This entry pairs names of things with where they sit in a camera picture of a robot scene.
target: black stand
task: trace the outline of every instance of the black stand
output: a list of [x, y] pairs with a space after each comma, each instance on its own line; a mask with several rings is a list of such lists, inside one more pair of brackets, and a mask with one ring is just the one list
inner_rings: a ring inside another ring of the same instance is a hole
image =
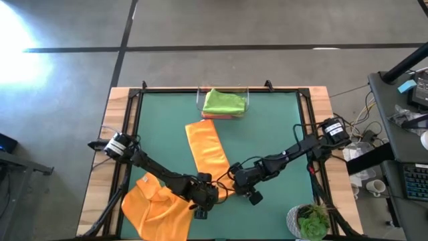
[[420, 61], [428, 56], [428, 42], [414, 51], [411, 55], [397, 64], [394, 68], [381, 74], [383, 82], [392, 84], [398, 77], [402, 76], [407, 70], [417, 65]]

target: black floor stripe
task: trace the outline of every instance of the black floor stripe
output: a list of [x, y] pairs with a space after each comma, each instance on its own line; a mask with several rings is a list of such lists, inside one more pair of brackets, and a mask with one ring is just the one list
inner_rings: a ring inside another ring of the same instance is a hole
[[24, 53], [98, 53], [119, 52], [120, 47], [82, 47], [82, 48], [27, 48]]
[[423, 0], [417, 0], [417, 1], [420, 4], [420, 6], [422, 7], [423, 12], [428, 17], [428, 7], [427, 7], [427, 5], [423, 2]]
[[225, 46], [136, 46], [126, 47], [129, 40], [130, 26], [127, 24], [126, 35], [120, 47], [77, 47], [77, 48], [27, 48], [24, 53], [98, 53], [98, 52], [179, 52], [179, 51], [233, 51], [233, 50], [313, 50], [316, 48], [338, 48], [341, 50], [419, 48], [424, 43], [402, 44], [276, 44], [276, 45], [225, 45]]
[[123, 60], [125, 58], [126, 46], [128, 45], [129, 35], [132, 29], [132, 22], [134, 21], [134, 13], [136, 10], [137, 3], [138, 3], [138, 0], [132, 0], [131, 7], [128, 13], [128, 19], [126, 20], [125, 30], [122, 36], [122, 43], [120, 44], [118, 59], [116, 60], [116, 65], [114, 66], [113, 77], [110, 83], [110, 88], [117, 87], [119, 82], [120, 71], [122, 69]]
[[222, 45], [222, 46], [145, 46], [127, 47], [127, 52], [178, 52], [178, 51], [233, 51], [233, 50], [313, 50], [316, 48], [389, 49], [419, 48], [424, 43], [402, 44], [277, 44], [277, 45]]
[[[120, 71], [122, 69], [123, 59], [125, 57], [126, 45], [128, 44], [129, 35], [131, 32], [131, 28], [132, 28], [132, 22], [134, 21], [134, 13], [136, 10], [137, 3], [138, 3], [138, 0], [132, 0], [131, 6], [129, 9], [129, 13], [128, 13], [128, 19], [126, 20], [125, 30], [124, 30], [124, 33], [122, 36], [122, 42], [120, 43], [120, 50], [119, 50], [118, 58], [116, 60], [116, 64], [114, 65], [112, 81], [110, 82], [110, 87], [108, 89], [108, 95], [110, 95], [110, 91], [111, 91], [112, 87], [117, 87], [117, 85], [118, 85]], [[112, 214], [110, 213], [110, 214], [108, 214], [106, 221], [104, 223], [102, 235], [108, 235], [110, 233], [111, 221], [112, 221]]]

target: concrete floor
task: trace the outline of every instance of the concrete floor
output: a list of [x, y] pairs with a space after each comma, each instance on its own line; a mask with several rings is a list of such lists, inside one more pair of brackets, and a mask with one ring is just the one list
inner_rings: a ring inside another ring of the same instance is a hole
[[[20, 51], [119, 47], [130, 6], [131, 0], [0, 1], [7, 36], [0, 38], [0, 133], [19, 141], [18, 155], [55, 166], [51, 177], [34, 177], [14, 240], [76, 233], [94, 154], [86, 143], [98, 136], [118, 57]], [[128, 46], [419, 43], [428, 39], [426, 24], [416, 0], [140, 0]], [[333, 96], [365, 85], [367, 74], [388, 70], [412, 51], [132, 52], [118, 86], [142, 80], [149, 86], [249, 86], [269, 79], [278, 86], [327, 86]], [[354, 119], [368, 92], [332, 97], [334, 112]], [[380, 121], [376, 110], [370, 120]], [[387, 233], [383, 199], [362, 196], [357, 205], [366, 234], [404, 239], [402, 230]]]

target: black desk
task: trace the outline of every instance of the black desk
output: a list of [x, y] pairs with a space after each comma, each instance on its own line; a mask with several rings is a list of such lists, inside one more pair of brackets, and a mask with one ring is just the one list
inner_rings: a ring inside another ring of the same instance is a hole
[[16, 217], [16, 210], [19, 207], [22, 197], [27, 189], [31, 174], [40, 171], [44, 175], [51, 175], [53, 167], [46, 167], [33, 161], [22, 159], [15, 155], [0, 151], [0, 165], [8, 168], [9, 177], [4, 183], [0, 183], [0, 193], [3, 195], [10, 185], [9, 203], [7, 199], [0, 197], [0, 212], [7, 207], [3, 217], [0, 219], [0, 240], [10, 240], [11, 230]]
[[371, 162], [376, 165], [383, 161], [381, 168], [387, 179], [389, 193], [395, 196], [388, 200], [389, 204], [392, 203], [391, 215], [397, 217], [398, 224], [403, 227], [407, 240], [420, 241], [428, 239], [428, 203], [404, 199], [399, 162], [428, 164], [428, 150], [423, 148], [420, 138], [416, 134], [407, 132], [388, 120], [388, 117], [395, 113], [396, 104], [417, 111], [415, 107], [407, 105], [407, 95], [400, 94], [397, 90], [408, 79], [409, 75], [404, 74], [396, 80], [395, 84], [390, 85], [385, 84], [379, 74], [368, 76], [368, 82], [390, 141], [389, 145], [385, 145], [382, 153], [377, 153], [375, 157], [379, 157], [380, 154], [391, 157], [388, 158], [391, 159], [388, 161], [373, 159]]

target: orange towel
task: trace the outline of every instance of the orange towel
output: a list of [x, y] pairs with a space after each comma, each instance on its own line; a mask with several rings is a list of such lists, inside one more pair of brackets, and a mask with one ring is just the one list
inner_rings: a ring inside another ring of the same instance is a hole
[[122, 211], [143, 240], [186, 240], [192, 204], [161, 187], [157, 178], [147, 173], [126, 194]]
[[[229, 169], [229, 162], [221, 146], [219, 136], [212, 120], [202, 120], [186, 125], [187, 139], [192, 150], [198, 172], [211, 173], [213, 181]], [[226, 188], [231, 189], [233, 180], [227, 175], [219, 180]], [[226, 191], [219, 188], [219, 198], [226, 196]]]
[[[213, 181], [217, 180], [229, 169], [229, 162], [213, 121], [189, 124], [186, 133], [198, 172], [211, 173]], [[227, 176], [220, 182], [232, 188], [233, 181]], [[219, 188], [219, 197], [225, 195], [225, 190]], [[147, 173], [126, 194], [122, 211], [143, 240], [180, 241], [186, 240], [189, 233], [193, 216], [189, 207], [192, 204], [172, 194], [167, 187], [161, 187], [157, 178]]]

